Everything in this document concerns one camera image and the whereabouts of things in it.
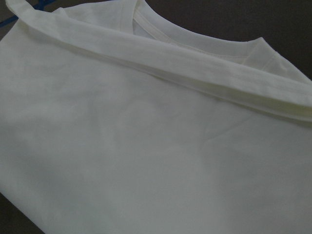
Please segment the cream long-sleeve cat shirt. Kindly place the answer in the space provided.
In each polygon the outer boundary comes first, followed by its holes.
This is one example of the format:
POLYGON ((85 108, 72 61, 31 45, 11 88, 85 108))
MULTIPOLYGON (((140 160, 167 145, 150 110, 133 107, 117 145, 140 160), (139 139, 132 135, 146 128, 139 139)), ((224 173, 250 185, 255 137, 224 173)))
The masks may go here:
POLYGON ((8 0, 0 191, 47 234, 309 234, 312 82, 143 0, 8 0))

